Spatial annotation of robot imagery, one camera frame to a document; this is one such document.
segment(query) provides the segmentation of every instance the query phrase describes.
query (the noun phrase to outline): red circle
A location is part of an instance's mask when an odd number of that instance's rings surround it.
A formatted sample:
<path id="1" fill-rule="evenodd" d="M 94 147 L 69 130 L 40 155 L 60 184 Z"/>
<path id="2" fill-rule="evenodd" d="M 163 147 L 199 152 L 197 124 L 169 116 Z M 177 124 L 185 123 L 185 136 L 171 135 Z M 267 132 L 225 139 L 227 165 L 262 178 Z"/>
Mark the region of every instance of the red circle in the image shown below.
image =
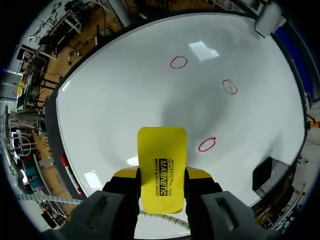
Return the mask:
<path id="1" fill-rule="evenodd" d="M 235 91 L 233 91 L 232 89 L 229 90 L 229 89 L 225 86 L 225 83 L 228 83 L 228 82 L 229 82 L 232 86 L 235 87 Z M 238 92 L 237 86 L 236 86 L 231 80 L 229 80 L 229 79 L 224 80 L 224 81 L 222 82 L 222 86 L 223 86 L 224 90 L 225 90 L 228 94 L 230 94 L 230 95 L 235 95 L 235 94 Z"/>
<path id="2" fill-rule="evenodd" d="M 179 67 L 175 67 L 175 66 L 172 66 L 172 64 L 174 63 L 174 61 L 178 58 L 183 58 L 185 59 L 185 64 L 183 64 L 182 66 L 179 66 Z M 176 56 L 174 59 L 172 59 L 172 61 L 170 62 L 170 68 L 172 69 L 182 69 L 185 65 L 187 65 L 188 63 L 188 59 L 186 59 L 184 56 Z"/>
<path id="3" fill-rule="evenodd" d="M 206 143 L 207 141 L 209 141 L 209 140 L 212 140 L 212 141 L 213 141 L 213 144 L 212 144 L 210 147 L 208 147 L 207 149 L 201 150 L 201 146 L 202 146 L 203 144 L 205 144 L 205 143 Z M 209 149 L 213 148 L 214 145 L 216 145 L 216 138 L 215 138 L 215 137 L 210 137 L 210 138 L 204 140 L 204 141 L 200 144 L 198 150 L 199 150 L 199 152 L 206 152 L 206 151 L 208 151 Z"/>

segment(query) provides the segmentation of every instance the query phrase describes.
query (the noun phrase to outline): red marker circle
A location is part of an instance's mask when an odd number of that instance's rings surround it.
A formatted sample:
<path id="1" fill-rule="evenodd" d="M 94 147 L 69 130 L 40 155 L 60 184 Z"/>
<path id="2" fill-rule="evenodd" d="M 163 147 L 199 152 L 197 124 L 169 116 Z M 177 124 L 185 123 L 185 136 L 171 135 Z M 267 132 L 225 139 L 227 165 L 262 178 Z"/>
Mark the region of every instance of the red marker circle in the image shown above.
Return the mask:
<path id="1" fill-rule="evenodd" d="M 230 95 L 235 95 L 238 92 L 237 86 L 229 79 L 224 80 L 222 82 L 222 86 L 224 90 Z"/>
<path id="2" fill-rule="evenodd" d="M 205 144 L 207 141 L 210 141 L 210 140 L 213 141 L 212 145 L 211 145 L 210 147 L 206 148 L 206 149 L 201 149 L 202 145 Z M 209 149 L 213 148 L 214 145 L 216 145 L 216 138 L 215 138 L 215 137 L 210 137 L 210 138 L 204 140 L 204 141 L 200 144 L 198 150 L 199 150 L 199 152 L 206 152 L 206 151 L 208 151 Z"/>
<path id="3" fill-rule="evenodd" d="M 173 66 L 175 60 L 177 59 L 184 59 L 185 63 L 182 66 Z M 185 65 L 187 65 L 188 63 L 188 59 L 186 59 L 184 56 L 176 56 L 174 59 L 172 59 L 172 61 L 170 62 L 170 68 L 172 69 L 182 69 Z"/>

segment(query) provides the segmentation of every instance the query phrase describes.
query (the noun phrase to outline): whiteboard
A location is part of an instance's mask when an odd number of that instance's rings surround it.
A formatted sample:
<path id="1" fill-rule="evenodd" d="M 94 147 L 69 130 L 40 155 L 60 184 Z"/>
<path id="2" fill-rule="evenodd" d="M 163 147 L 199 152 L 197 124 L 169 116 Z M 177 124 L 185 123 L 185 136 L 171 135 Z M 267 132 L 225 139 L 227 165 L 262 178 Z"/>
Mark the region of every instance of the whiteboard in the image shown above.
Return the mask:
<path id="1" fill-rule="evenodd" d="M 252 206 L 260 200 L 255 167 L 267 157 L 290 165 L 305 135 L 286 58 L 255 32 L 253 19 L 232 14 L 179 15 L 122 35 L 70 75 L 56 103 L 62 143 L 87 196 L 138 164 L 140 128 L 179 126 L 187 131 L 187 166 Z M 185 212 L 173 216 L 187 220 Z M 139 216 L 135 237 L 188 233 Z"/>

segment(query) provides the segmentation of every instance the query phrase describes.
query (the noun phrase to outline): yellow eraser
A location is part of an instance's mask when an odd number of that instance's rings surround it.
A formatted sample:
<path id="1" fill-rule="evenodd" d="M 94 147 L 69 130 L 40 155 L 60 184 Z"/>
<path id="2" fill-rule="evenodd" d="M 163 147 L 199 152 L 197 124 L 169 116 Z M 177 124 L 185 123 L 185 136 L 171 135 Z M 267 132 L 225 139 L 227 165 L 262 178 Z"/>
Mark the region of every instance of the yellow eraser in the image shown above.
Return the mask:
<path id="1" fill-rule="evenodd" d="M 182 127 L 143 127 L 138 132 L 143 210 L 174 214 L 184 207 L 187 133 Z"/>

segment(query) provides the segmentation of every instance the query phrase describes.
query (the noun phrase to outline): blue panel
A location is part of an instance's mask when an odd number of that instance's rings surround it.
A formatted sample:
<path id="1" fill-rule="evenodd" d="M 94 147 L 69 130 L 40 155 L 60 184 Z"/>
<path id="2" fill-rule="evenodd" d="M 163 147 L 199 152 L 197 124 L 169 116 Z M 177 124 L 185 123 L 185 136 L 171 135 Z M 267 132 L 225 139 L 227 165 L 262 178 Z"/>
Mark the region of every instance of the blue panel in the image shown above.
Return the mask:
<path id="1" fill-rule="evenodd" d="M 278 37 L 281 39 L 282 43 L 288 50 L 291 58 L 294 60 L 294 63 L 296 65 L 296 68 L 299 72 L 299 75 L 301 77 L 303 87 L 306 93 L 310 94 L 311 98 L 314 98 L 314 88 L 311 83 L 308 71 L 305 67 L 305 64 L 301 58 L 301 55 L 297 51 L 296 47 L 293 45 L 293 43 L 290 41 L 290 39 L 285 34 L 285 31 L 282 27 L 279 27 L 277 31 L 275 32 Z"/>

